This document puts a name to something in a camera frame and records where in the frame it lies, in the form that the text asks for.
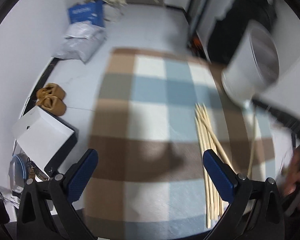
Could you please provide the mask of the blue round appliance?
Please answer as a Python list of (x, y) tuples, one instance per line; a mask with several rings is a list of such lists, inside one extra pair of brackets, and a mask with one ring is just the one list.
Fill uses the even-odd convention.
[(16, 193), (22, 193), (25, 181), (27, 181), (27, 169), (21, 155), (17, 154), (12, 157), (8, 175), (11, 190)]

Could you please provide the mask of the grey cylindrical utensil holder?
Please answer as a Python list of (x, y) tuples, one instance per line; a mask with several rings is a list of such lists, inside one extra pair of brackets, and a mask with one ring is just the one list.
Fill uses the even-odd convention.
[(227, 96), (237, 106), (248, 108), (253, 96), (277, 82), (279, 72), (279, 57), (270, 32), (251, 20), (233, 57), (222, 71), (222, 85)]

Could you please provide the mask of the white plastic mailer bag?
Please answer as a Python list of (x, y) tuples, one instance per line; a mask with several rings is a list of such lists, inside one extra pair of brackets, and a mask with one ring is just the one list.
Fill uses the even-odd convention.
[(93, 25), (90, 22), (76, 22), (67, 28), (64, 37), (65, 38), (85, 38), (91, 39), (96, 34), (103, 32), (105, 29), (97, 25)]

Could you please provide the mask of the white cardboard box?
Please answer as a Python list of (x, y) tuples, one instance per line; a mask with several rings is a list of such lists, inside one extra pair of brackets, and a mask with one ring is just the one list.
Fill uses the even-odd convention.
[(38, 106), (13, 125), (12, 133), (26, 155), (50, 177), (77, 142), (75, 129)]

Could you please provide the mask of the blue cardboard box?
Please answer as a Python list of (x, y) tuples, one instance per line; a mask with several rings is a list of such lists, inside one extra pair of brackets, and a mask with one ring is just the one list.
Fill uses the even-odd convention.
[(102, 0), (78, 4), (68, 9), (71, 23), (90, 21), (91, 24), (104, 28), (104, 13)]

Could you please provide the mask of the black backpack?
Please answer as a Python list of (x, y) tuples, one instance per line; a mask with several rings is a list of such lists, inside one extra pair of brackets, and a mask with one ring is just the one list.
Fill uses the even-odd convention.
[(276, 22), (275, 6), (267, 0), (234, 0), (222, 20), (217, 20), (207, 44), (210, 61), (228, 64), (250, 21), (271, 31)]

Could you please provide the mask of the grey plastic mailer bag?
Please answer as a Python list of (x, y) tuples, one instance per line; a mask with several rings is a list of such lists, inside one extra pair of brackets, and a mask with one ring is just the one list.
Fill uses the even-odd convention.
[(106, 33), (97, 33), (91, 39), (65, 38), (52, 54), (61, 60), (80, 60), (86, 64), (106, 40)]

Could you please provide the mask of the checkered blue brown tablecloth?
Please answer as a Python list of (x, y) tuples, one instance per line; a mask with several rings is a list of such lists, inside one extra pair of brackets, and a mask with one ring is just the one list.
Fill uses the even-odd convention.
[(97, 99), (89, 147), (98, 166), (85, 189), (85, 222), (108, 239), (179, 239), (206, 231), (194, 108), (237, 172), (275, 177), (268, 117), (241, 110), (221, 88), (221, 68), (157, 51), (116, 48)]

